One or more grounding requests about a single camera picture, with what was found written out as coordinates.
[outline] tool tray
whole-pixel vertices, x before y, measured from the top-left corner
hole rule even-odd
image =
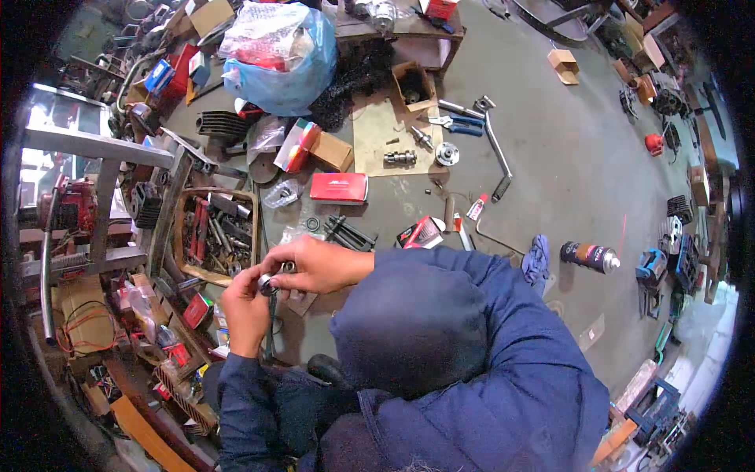
[[[215,285],[227,287],[231,284],[231,280],[233,280],[227,274],[214,272],[212,270],[206,270],[202,267],[188,264],[183,260],[183,219],[184,215],[186,214],[186,201],[195,196],[201,197],[206,200],[208,193],[210,192],[231,195],[234,199],[238,200],[239,203],[244,203],[246,206],[251,207],[249,220],[251,221],[252,232],[249,251],[251,252],[252,260],[257,257],[257,225],[260,214],[260,203],[257,200],[257,196],[250,192],[244,192],[241,190],[228,190],[218,187],[190,188],[184,190],[181,193],[181,196],[178,199],[178,204],[176,205],[177,210],[173,219],[173,256],[176,260],[178,270],[180,270],[181,272],[187,273],[194,277],[199,277],[200,279],[214,283]]]

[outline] cardboard sheet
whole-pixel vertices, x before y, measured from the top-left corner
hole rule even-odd
[[[438,107],[409,113],[399,99],[395,88],[379,91],[369,98],[354,97],[351,119],[354,127],[354,168],[355,172],[369,177],[384,175],[437,174],[448,169],[435,164],[435,156],[414,141],[411,127],[416,126],[433,137],[433,147],[443,142],[442,126],[421,121],[420,116],[439,116]],[[395,144],[386,144],[399,138]],[[417,164],[413,166],[386,166],[385,153],[414,150]]]

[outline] hand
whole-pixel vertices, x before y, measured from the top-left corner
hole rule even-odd
[[[220,308],[226,314],[230,351],[237,356],[256,358],[262,338],[270,326],[267,297],[257,293],[260,266],[242,270],[220,295]]]
[[[296,273],[280,273],[270,285],[288,291],[329,293],[354,285],[374,270],[374,254],[357,252],[309,236],[271,249],[260,264],[262,273],[275,273],[286,261],[296,263]]]

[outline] blue plastic bag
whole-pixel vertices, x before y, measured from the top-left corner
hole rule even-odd
[[[285,17],[283,21],[296,18],[299,15],[299,18],[302,19],[299,26],[304,28],[304,31],[312,39],[313,49],[288,72],[265,69],[230,58],[226,60],[223,66],[223,85],[234,97],[251,102],[273,115],[309,115],[310,111],[307,107],[330,85],[333,79],[337,60],[333,24],[321,11],[314,10],[301,3],[289,5],[250,4],[245,5],[239,12],[239,18],[234,23],[236,30],[229,30],[226,33],[223,45],[227,41],[233,41],[230,39],[229,33],[237,35],[236,38],[241,40],[245,37],[253,39],[260,37],[260,33],[256,31],[239,31],[239,28],[243,29],[244,27],[244,24],[239,24],[243,23],[244,9],[248,7],[258,9],[260,8],[258,5],[285,8],[285,10],[278,10],[278,15]],[[275,18],[270,19],[266,22],[266,26],[274,21]]]

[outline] wooden table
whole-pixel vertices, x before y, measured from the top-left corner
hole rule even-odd
[[[419,2],[416,0],[393,2],[403,12],[413,13],[411,6],[419,8]],[[448,24],[454,29],[452,34],[432,26],[416,14],[408,18],[399,18],[391,35],[391,38],[396,39],[393,43],[396,55],[407,61],[416,60],[426,70],[436,72],[438,77],[442,78],[464,39],[464,27],[461,25],[458,8],[451,14]],[[369,20],[361,21],[350,17],[343,10],[343,4],[340,4],[336,15],[335,37],[339,45],[343,45],[380,38],[381,35],[372,27]]]

